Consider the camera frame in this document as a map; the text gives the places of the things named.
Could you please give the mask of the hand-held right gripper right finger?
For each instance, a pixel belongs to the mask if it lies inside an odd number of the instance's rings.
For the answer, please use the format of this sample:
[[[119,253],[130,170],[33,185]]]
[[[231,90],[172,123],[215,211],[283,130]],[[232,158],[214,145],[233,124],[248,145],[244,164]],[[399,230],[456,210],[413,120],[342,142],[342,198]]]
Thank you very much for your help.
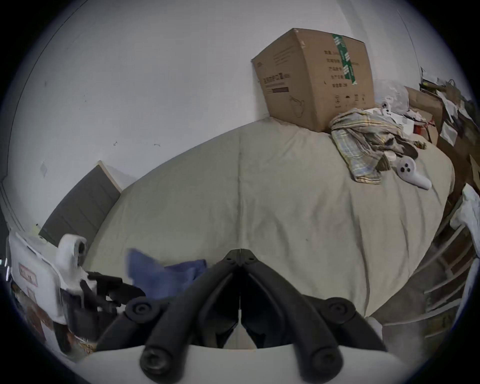
[[[331,380],[340,346],[386,352],[381,338],[345,298],[301,294],[248,249],[239,250],[241,324],[258,349],[292,344],[305,380]]]

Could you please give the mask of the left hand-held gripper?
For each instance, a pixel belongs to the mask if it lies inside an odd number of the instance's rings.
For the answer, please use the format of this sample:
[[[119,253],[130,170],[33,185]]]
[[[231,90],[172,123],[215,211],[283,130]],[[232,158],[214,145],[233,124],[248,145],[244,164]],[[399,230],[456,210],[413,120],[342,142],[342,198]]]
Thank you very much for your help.
[[[124,283],[122,278],[101,273],[87,273],[83,264],[87,255],[86,238],[65,234],[58,246],[39,236],[10,232],[8,237],[10,274],[15,285],[51,322],[54,340],[51,348],[71,353],[74,321],[68,314],[74,305],[80,309],[117,314],[121,304],[146,297],[140,288]]]

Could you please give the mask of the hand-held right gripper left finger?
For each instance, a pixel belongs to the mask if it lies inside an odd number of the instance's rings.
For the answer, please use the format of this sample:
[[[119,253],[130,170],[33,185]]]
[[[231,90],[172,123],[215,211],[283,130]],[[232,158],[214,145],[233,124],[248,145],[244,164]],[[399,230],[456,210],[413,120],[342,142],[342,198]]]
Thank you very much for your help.
[[[229,251],[176,297],[130,300],[96,351],[143,346],[138,363],[149,379],[179,380],[189,345],[221,349],[239,324],[239,255],[239,249]]]

